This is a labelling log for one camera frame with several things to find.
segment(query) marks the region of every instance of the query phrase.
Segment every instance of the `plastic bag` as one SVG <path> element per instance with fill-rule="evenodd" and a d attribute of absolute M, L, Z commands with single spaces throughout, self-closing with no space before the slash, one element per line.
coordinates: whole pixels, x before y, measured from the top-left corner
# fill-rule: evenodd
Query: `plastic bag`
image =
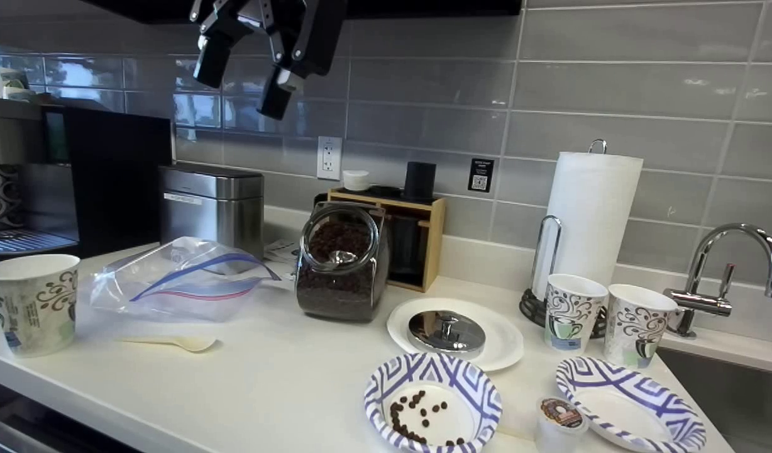
<path fill-rule="evenodd" d="M 250 292 L 277 278 L 255 253 L 178 237 L 95 271 L 88 302 L 99 310 L 176 320 L 230 320 Z"/>

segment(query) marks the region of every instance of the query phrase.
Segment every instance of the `kitchen sink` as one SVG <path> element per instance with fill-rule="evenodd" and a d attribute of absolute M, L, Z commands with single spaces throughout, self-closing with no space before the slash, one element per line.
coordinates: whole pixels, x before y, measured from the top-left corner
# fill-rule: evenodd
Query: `kitchen sink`
<path fill-rule="evenodd" d="M 772 373 L 673 349 L 659 355 L 735 451 L 772 453 Z"/>

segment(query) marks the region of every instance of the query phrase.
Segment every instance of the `patterned paper cup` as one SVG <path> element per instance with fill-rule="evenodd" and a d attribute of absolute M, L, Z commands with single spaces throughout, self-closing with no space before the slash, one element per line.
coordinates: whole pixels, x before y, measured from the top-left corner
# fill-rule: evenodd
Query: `patterned paper cup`
<path fill-rule="evenodd" d="M 635 283 L 612 283 L 606 360 L 625 368 L 647 368 L 673 316 L 681 310 L 663 292 Z"/>
<path fill-rule="evenodd" d="M 74 343 L 78 265 L 74 253 L 0 262 L 0 326 L 12 351 L 44 355 Z"/>
<path fill-rule="evenodd" d="M 580 275 L 552 275 L 547 290 L 547 336 L 554 349 L 587 349 L 610 290 Z"/>

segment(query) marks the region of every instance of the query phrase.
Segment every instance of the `metal container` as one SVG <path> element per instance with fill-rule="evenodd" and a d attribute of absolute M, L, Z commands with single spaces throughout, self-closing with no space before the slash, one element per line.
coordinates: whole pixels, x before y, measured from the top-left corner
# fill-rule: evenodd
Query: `metal container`
<path fill-rule="evenodd" d="M 323 203 L 305 223 L 297 300 L 312 316 L 371 322 L 391 271 L 386 210 Z"/>
<path fill-rule="evenodd" d="M 234 168 L 161 168 L 161 239 L 212 239 L 264 253 L 264 175 Z"/>

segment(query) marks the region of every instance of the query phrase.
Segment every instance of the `gray subway tile backsplash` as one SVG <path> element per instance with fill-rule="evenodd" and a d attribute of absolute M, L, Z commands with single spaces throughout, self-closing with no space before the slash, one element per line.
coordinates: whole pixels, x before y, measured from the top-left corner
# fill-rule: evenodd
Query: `gray subway tile backsplash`
<path fill-rule="evenodd" d="M 84 106 L 173 119 L 178 161 L 264 170 L 277 207 L 312 209 L 338 185 L 314 179 L 314 147 L 339 135 L 343 168 L 372 184 L 437 164 L 449 233 L 534 246 L 559 150 L 606 139 L 610 153 L 644 158 L 621 262 L 685 271 L 717 223 L 772 231 L 772 0 L 525 0 L 522 18 L 349 20 L 333 72 L 309 76 L 284 120 L 256 112 L 270 51 L 255 34 L 221 87 L 191 77 L 195 28 L 95 14 L 0 20 L 0 66 Z M 471 158 L 495 161 L 490 194 L 468 190 Z M 738 253 L 740 278 L 758 281 L 758 251 Z"/>

